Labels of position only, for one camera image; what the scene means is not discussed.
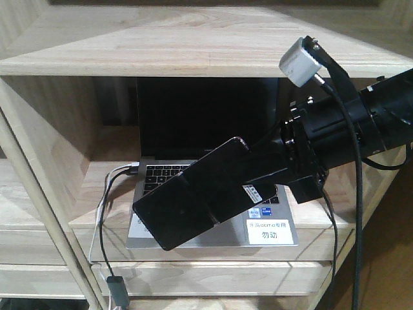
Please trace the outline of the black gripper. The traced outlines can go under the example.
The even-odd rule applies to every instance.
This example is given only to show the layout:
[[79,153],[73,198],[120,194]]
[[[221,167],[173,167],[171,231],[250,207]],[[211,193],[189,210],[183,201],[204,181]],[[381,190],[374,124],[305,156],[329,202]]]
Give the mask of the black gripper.
[[274,125],[248,154],[248,161],[293,161],[295,142],[300,153],[299,162],[309,168],[298,181],[286,167],[258,167],[250,184],[282,184],[288,186],[298,203],[309,202],[322,196],[327,171],[356,160],[354,143],[348,125],[334,98],[311,103],[309,100],[290,104],[287,125]]

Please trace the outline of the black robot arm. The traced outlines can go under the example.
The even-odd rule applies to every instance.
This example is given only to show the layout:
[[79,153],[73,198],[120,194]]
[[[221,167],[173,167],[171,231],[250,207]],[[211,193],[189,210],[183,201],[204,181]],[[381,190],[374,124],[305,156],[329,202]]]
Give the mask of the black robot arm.
[[[412,158],[412,71],[361,90],[345,106],[355,127],[362,162],[384,171],[401,168],[370,160],[404,145]],[[321,197],[331,168],[355,161],[354,144],[333,96],[292,103],[270,134],[253,148],[247,183],[290,187],[298,203]]]

